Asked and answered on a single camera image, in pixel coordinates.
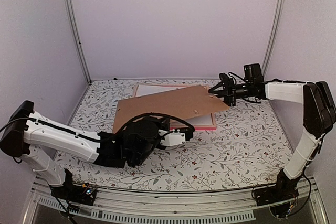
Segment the brown cardboard backing board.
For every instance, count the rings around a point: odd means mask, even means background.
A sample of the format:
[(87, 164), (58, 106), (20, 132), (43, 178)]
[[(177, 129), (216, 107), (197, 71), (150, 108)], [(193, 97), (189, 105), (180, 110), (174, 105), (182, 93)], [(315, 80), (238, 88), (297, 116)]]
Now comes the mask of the brown cardboard backing board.
[(118, 101), (112, 131), (117, 132), (129, 119), (148, 112), (175, 116), (196, 130), (215, 130), (215, 113), (228, 109), (227, 104), (208, 93), (205, 85), (138, 84), (132, 98)]

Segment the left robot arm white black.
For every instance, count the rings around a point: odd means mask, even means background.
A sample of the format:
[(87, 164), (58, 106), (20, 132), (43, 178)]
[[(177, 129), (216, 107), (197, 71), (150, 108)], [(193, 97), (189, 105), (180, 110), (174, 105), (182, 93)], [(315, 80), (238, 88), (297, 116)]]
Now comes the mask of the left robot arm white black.
[(76, 156), (103, 167), (123, 168), (143, 164), (156, 149), (184, 144), (193, 138), (195, 127), (185, 120), (163, 113), (137, 115), (115, 133), (81, 131), (55, 122), (24, 101), (1, 127), (1, 151), (19, 158), (41, 175), (67, 200), (78, 195), (72, 174), (60, 168), (42, 151), (42, 146)]

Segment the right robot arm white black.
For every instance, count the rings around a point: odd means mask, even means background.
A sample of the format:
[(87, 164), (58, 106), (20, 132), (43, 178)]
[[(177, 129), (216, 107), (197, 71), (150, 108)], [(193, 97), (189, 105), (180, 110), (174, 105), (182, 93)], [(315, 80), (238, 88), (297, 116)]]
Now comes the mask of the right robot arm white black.
[(237, 84), (236, 74), (220, 73), (220, 82), (209, 89), (209, 93), (222, 98), (228, 106), (235, 106), (236, 100), (256, 98), (299, 103), (303, 106), (303, 132), (288, 164), (279, 172), (271, 196), (276, 201), (284, 200), (295, 189), (321, 150), (324, 137), (335, 124), (335, 102), (325, 81), (264, 80), (260, 64), (244, 66), (245, 76)]

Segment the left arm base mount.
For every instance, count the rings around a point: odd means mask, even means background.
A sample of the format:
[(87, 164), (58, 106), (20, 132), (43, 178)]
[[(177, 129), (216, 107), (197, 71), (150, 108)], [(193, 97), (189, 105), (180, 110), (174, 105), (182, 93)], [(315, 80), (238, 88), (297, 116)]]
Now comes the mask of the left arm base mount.
[(75, 185), (72, 173), (65, 169), (65, 180), (61, 186), (51, 186), (51, 195), (66, 202), (75, 202), (93, 206), (97, 195), (97, 187), (90, 183)]

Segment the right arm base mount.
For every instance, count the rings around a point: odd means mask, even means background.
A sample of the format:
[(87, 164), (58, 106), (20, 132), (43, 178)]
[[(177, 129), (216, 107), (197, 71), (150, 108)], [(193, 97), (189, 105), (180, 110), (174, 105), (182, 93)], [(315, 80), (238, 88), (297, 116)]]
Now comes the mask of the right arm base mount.
[(276, 204), (271, 206), (269, 210), (274, 217), (282, 219), (289, 217), (297, 205), (299, 192), (297, 189), (278, 191), (276, 186), (266, 186), (253, 188), (251, 196), (256, 201), (257, 206)]

